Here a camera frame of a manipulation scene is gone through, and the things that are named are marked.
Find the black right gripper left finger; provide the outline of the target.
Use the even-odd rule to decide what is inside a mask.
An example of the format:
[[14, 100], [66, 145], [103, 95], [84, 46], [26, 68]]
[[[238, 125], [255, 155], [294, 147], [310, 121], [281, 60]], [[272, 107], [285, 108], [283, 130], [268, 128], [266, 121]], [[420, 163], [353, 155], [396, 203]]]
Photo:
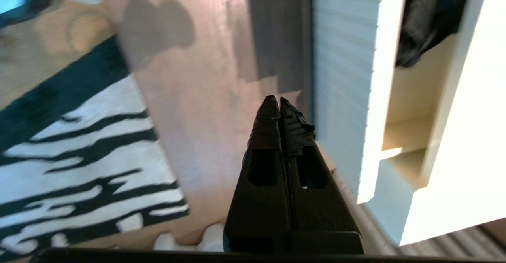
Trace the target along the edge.
[[289, 230], [279, 107], [274, 96], [260, 105], [223, 233], [226, 252], [281, 253]]

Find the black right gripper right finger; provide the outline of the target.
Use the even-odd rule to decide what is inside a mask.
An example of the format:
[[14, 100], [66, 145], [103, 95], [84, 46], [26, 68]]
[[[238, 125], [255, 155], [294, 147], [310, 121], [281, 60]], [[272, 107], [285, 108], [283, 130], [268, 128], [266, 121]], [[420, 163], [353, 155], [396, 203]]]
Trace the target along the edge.
[[360, 230], [315, 140], [315, 127], [280, 99], [289, 205], [289, 248], [297, 254], [362, 254]]

